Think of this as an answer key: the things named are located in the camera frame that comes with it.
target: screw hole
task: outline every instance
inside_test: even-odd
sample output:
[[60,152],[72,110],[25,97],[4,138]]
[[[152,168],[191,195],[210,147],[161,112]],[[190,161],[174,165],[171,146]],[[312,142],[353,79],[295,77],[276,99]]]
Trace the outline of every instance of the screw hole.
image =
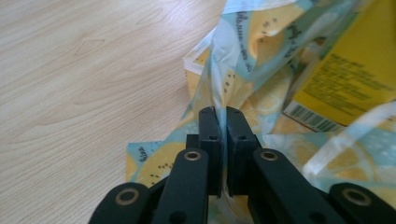
[[262,158],[268,161],[276,161],[277,160],[277,155],[274,152],[271,151],[264,151],[262,152]]
[[309,218],[311,218],[312,222],[314,223],[318,223],[318,224],[326,223],[326,217],[319,212],[312,212],[311,214],[309,214]]
[[348,201],[360,206],[368,206],[371,204],[369,196],[358,189],[344,189],[343,195]]
[[171,214],[169,221],[173,224],[184,223],[187,219],[186,213],[177,211]]
[[188,161],[198,161],[201,159],[201,154],[196,151],[190,151],[184,154],[184,159]]
[[129,205],[136,202],[139,198],[139,191],[137,189],[123,189],[116,196],[116,203],[119,205]]

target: table surface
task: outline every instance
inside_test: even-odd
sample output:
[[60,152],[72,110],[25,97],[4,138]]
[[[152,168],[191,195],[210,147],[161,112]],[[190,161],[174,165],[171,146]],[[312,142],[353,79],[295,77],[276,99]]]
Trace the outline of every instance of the table surface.
[[224,2],[1,1],[0,223],[87,223],[128,142],[176,126]]

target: metal ring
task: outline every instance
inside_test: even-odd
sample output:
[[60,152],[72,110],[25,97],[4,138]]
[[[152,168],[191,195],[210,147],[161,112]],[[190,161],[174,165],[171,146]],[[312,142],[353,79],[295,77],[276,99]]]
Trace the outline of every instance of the metal ring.
[[278,159],[278,156],[271,151],[264,151],[261,154],[262,158],[268,161],[276,161]]
[[190,151],[184,154],[184,159],[188,161],[198,161],[201,159],[201,153],[197,151]]
[[[128,200],[123,200],[121,198],[122,194],[124,193],[128,193],[128,192],[132,192],[134,194],[134,197],[132,197],[131,199]],[[117,196],[116,196],[116,203],[119,205],[129,205],[131,203],[136,202],[136,200],[139,198],[139,191],[137,191],[137,189],[123,189],[122,191],[120,191]]]
[[372,202],[369,196],[358,189],[343,189],[343,195],[348,201],[360,206],[368,206]]

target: wooden table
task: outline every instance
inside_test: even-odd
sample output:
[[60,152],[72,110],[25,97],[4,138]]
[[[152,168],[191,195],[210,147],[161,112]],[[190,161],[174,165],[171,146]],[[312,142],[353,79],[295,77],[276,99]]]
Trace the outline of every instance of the wooden table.
[[1,1],[0,223],[87,223],[128,142],[177,124],[224,2]]

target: yellow package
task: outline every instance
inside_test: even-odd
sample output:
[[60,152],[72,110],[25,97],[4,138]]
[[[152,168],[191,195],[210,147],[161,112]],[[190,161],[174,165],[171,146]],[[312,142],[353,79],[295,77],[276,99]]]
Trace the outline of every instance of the yellow package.
[[318,132],[338,130],[396,100],[395,72],[396,5],[377,0],[344,31],[284,113]]

